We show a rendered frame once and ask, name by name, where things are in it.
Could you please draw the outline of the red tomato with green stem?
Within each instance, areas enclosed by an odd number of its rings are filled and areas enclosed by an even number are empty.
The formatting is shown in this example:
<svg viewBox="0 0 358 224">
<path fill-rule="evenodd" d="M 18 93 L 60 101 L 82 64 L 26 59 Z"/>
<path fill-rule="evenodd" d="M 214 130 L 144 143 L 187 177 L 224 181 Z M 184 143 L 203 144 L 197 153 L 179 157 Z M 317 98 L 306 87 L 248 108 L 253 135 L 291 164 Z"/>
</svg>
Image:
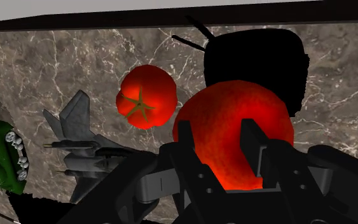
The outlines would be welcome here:
<svg viewBox="0 0 358 224">
<path fill-rule="evenodd" d="M 116 96 L 116 107 L 127 122 L 138 129 L 164 125 L 177 106 L 174 79 L 163 69 L 141 65 L 123 79 Z"/>
</svg>

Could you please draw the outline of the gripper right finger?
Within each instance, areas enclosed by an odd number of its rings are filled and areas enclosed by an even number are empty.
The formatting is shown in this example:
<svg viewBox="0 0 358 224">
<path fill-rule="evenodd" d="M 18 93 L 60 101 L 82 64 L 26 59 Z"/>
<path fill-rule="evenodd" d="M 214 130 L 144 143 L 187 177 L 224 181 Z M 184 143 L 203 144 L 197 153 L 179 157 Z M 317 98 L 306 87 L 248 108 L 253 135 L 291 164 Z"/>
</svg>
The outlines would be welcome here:
<svg viewBox="0 0 358 224">
<path fill-rule="evenodd" d="M 282 194 L 292 224 L 358 224 L 358 159 L 318 144 L 306 153 L 241 121 L 241 150 L 263 189 Z"/>
</svg>

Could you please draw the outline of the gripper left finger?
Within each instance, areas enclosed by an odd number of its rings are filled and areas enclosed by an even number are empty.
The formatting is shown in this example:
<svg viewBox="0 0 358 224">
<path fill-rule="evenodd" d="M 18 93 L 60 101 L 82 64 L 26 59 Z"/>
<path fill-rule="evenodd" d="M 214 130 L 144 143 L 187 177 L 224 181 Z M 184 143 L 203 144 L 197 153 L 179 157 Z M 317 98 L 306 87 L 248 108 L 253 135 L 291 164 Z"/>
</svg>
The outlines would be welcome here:
<svg viewBox="0 0 358 224">
<path fill-rule="evenodd" d="M 177 131 L 179 140 L 164 144 L 159 155 L 142 151 L 125 159 L 57 224 L 141 224 L 158 203 L 136 199 L 137 185 L 159 163 L 179 179 L 181 213 L 173 224 L 225 224 L 218 201 L 226 192 L 195 155 L 190 122 L 180 121 Z"/>
</svg>

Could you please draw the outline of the black object with two antennas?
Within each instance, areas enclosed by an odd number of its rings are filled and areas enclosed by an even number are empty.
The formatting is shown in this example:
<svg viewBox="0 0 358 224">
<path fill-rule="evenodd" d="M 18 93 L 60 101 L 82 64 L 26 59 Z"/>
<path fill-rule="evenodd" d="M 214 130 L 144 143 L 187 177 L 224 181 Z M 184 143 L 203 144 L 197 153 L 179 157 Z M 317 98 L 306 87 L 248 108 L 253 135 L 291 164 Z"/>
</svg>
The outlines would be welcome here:
<svg viewBox="0 0 358 224">
<path fill-rule="evenodd" d="M 274 92 L 294 117 L 301 111 L 310 58 L 301 38 L 293 31 L 260 28 L 213 35 L 191 16 L 186 19 L 208 40 L 200 46 L 177 35 L 173 39 L 201 50 L 206 86 L 242 80 Z"/>
</svg>

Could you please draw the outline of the grey toy jet plane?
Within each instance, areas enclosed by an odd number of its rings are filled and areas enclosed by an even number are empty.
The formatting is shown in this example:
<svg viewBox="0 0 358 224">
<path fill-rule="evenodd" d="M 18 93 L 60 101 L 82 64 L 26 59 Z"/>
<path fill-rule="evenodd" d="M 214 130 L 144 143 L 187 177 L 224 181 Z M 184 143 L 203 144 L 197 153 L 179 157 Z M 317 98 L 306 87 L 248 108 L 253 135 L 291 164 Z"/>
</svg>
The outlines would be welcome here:
<svg viewBox="0 0 358 224">
<path fill-rule="evenodd" d="M 71 203 L 79 202 L 96 190 L 117 195 L 130 188 L 133 176 L 126 173 L 129 168 L 121 168 L 120 164 L 139 150 L 90 130 L 90 98 L 84 91 L 76 92 L 58 118 L 46 109 L 43 116 L 58 138 L 57 142 L 43 147 L 68 152 L 64 157 L 64 174 L 76 179 Z"/>
</svg>

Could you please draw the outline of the red round fruit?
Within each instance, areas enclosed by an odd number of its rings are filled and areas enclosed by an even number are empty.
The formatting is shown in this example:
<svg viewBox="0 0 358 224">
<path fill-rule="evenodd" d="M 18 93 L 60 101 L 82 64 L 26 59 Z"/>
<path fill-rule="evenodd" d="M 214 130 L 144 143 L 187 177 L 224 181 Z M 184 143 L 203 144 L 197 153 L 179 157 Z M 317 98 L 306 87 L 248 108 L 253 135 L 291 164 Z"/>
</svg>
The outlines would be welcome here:
<svg viewBox="0 0 358 224">
<path fill-rule="evenodd" d="M 252 118 L 267 137 L 293 144 L 285 103 L 271 90 L 248 81 L 211 85 L 187 100 L 176 116 L 176 121 L 190 122 L 196 155 L 226 190 L 254 190 L 263 184 L 240 149 L 244 118 Z"/>
</svg>

